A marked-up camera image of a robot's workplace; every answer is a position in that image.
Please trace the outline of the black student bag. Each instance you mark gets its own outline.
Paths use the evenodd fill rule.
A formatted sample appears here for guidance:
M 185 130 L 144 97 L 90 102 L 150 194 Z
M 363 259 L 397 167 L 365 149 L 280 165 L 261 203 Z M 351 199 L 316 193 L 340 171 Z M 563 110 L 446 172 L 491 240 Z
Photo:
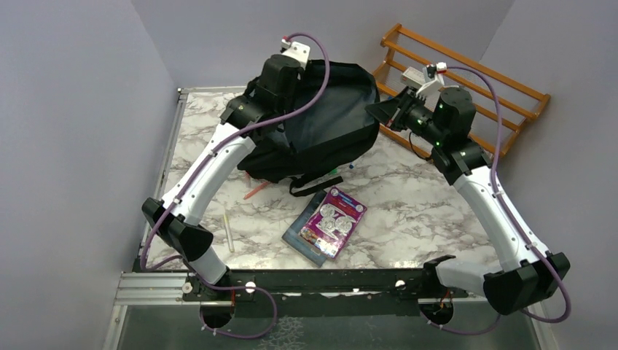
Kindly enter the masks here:
M 327 87 L 311 108 L 286 120 L 237 166 L 254 179 L 290 179 L 289 193 L 303 197 L 342 182 L 324 180 L 375 143 L 380 126 L 366 111 L 379 101 L 375 78 L 355 63 L 332 62 Z

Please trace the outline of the orange wooden shelf rack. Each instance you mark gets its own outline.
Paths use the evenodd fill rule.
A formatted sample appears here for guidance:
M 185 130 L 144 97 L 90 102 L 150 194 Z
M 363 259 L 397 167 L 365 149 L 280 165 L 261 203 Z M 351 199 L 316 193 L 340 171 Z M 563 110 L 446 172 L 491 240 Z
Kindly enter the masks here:
M 494 153 L 499 144 L 500 154 L 505 155 L 524 128 L 541 116 L 551 99 L 550 94 L 528 87 L 400 23 L 383 35 L 380 46 L 386 49 L 386 56 L 373 75 L 383 97 L 394 97 L 404 88 L 401 77 L 406 69 L 421 70 L 430 63 L 445 62 L 446 84 L 458 85 L 472 95 L 477 116 L 470 136 L 489 153 Z

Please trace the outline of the white red box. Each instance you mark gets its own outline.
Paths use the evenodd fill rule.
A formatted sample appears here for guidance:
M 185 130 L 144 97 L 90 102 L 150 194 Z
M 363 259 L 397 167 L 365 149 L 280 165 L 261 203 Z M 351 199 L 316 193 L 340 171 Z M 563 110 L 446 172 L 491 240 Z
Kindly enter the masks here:
M 401 82 L 409 88 L 419 89 L 425 84 L 426 79 L 422 71 L 410 66 L 402 72 Z

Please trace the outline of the salmon pink pencil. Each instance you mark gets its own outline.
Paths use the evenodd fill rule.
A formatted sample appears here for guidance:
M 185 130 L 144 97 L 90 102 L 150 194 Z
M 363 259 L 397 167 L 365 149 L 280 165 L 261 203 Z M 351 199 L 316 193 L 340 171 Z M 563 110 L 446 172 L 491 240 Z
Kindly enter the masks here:
M 251 190 L 249 193 L 244 195 L 243 199 L 244 200 L 248 200 L 249 198 L 253 197 L 254 195 L 256 195 L 261 190 L 265 189 L 269 184 L 270 184 L 269 182 L 263 182 L 263 183 L 259 184 L 253 190 Z

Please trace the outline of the pale yellow pencil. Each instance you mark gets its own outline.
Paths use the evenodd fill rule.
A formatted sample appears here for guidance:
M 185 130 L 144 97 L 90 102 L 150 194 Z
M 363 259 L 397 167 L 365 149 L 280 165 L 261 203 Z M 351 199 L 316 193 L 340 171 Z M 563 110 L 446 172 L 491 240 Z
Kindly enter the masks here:
M 230 227 L 230 221 L 229 218 L 226 214 L 223 214 L 223 221 L 224 221 L 224 229 L 225 229 L 225 233 L 226 233 L 226 237 L 227 237 L 227 245 L 228 245 L 228 249 L 230 252 L 234 252 L 235 251 L 235 246 L 234 246 L 234 242 L 233 242 L 233 237 L 232 237 L 232 231 L 231 231 L 231 227 Z

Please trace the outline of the black metal base rail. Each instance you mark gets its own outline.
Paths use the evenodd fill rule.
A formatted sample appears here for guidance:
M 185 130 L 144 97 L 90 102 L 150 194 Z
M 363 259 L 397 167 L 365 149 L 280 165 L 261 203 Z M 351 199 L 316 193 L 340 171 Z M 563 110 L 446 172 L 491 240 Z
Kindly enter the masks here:
M 132 274 L 137 303 L 198 306 L 222 319 L 338 316 L 426 316 L 438 324 L 454 315 L 461 289 L 441 287 L 422 268 L 230 271 L 215 288 L 192 273 Z

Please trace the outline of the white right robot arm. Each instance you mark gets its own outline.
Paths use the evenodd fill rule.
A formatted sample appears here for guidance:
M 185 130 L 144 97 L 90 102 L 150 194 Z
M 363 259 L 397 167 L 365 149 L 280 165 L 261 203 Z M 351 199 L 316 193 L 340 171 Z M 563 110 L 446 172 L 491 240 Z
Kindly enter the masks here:
M 409 130 L 432 145 L 434 166 L 469 204 L 492 243 L 497 268 L 442 257 L 424 265 L 421 289 L 437 297 L 450 288 L 483 296 L 501 315 L 546 300 L 560 290 L 565 314 L 571 311 L 563 278 L 571 267 L 563 253 L 553 253 L 524 223 L 499 184 L 496 166 L 469 136 L 476 108 L 468 91 L 445 88 L 434 110 L 405 88 L 387 101 L 366 106 L 381 125 Z

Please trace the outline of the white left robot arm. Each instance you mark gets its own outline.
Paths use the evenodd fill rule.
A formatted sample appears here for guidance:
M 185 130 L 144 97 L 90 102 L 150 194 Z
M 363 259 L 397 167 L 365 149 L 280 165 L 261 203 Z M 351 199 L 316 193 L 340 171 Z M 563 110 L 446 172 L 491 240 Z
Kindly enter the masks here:
M 144 201 L 141 210 L 151 229 L 140 256 L 142 268 L 154 237 L 159 237 L 202 278 L 201 289 L 208 297 L 217 300 L 228 293 L 227 266 L 211 246 L 213 233 L 200 221 L 227 177 L 258 143 L 314 104 L 309 100 L 294 105 L 309 63 L 309 58 L 288 53 L 268 58 L 246 91 L 228 101 L 211 140 L 186 174 L 161 199 Z

